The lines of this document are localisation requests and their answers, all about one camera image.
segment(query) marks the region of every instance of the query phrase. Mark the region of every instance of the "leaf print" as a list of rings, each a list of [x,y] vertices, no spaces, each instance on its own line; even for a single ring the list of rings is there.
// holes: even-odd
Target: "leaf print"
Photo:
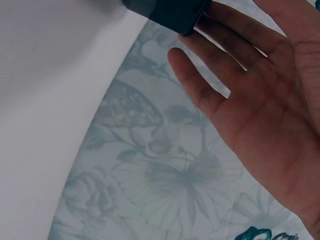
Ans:
[[[102,137],[95,137],[88,145],[87,149],[90,150],[100,150],[106,141]]]
[[[135,150],[124,150],[119,153],[118,157],[116,158],[119,161],[122,162],[130,162],[131,160],[134,159],[135,155],[137,154],[137,151]]]
[[[114,79],[93,121],[108,128],[146,128],[161,126],[163,117],[140,91]]]

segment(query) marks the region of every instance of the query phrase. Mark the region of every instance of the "teal flower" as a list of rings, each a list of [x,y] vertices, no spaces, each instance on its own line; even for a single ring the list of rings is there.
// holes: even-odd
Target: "teal flower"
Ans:
[[[298,240],[297,235],[288,235],[280,233],[272,238],[270,229],[257,229],[253,226],[249,227],[244,233],[237,236],[234,240]]]

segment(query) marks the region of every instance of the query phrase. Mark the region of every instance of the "white fabric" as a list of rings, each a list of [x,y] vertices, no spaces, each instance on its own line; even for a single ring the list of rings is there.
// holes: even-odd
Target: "white fabric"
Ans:
[[[0,239],[47,239],[92,117],[146,22],[89,2],[0,0]]]

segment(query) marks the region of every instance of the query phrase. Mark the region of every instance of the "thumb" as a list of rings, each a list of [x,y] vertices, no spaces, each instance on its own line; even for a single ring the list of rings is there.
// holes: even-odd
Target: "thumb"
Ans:
[[[320,40],[320,13],[307,0],[253,0],[283,30],[293,45]]]

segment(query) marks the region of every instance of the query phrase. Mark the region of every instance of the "floral pattern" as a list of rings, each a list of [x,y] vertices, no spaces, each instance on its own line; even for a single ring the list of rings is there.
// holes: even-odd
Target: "floral pattern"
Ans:
[[[252,1],[226,1],[277,28]],[[229,94],[175,33],[147,22],[88,129],[48,239],[311,240],[192,104],[168,64],[171,47]]]

